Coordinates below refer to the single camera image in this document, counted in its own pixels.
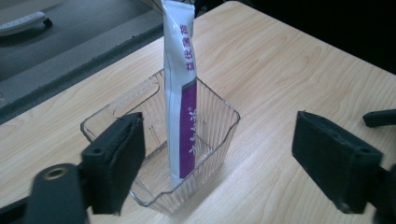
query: light wood tabletop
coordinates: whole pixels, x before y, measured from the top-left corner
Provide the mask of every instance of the light wood tabletop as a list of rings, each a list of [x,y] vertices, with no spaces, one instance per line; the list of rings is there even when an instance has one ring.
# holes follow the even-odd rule
[[[237,2],[194,23],[198,77],[241,115],[223,166],[167,217],[128,197],[121,217],[92,223],[371,223],[338,211],[291,156],[297,111],[321,115],[396,162],[396,127],[362,116],[396,108],[396,76]],[[78,164],[80,123],[163,68],[160,38],[0,126],[0,207],[27,196],[36,173]]]

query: toothpaste tube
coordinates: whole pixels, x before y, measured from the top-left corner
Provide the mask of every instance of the toothpaste tube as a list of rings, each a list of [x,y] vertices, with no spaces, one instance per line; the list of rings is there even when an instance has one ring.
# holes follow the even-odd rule
[[[195,166],[194,5],[166,0],[162,4],[167,145],[172,186],[176,187]]]

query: transparent plastic box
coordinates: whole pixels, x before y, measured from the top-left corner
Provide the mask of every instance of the transparent plastic box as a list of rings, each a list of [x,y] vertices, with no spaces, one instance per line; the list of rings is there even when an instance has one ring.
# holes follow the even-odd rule
[[[130,194],[142,206],[173,215],[223,164],[240,116],[198,79],[195,168],[172,188],[163,70],[87,118],[81,130],[92,141],[117,118],[135,112],[143,112],[147,156]]]

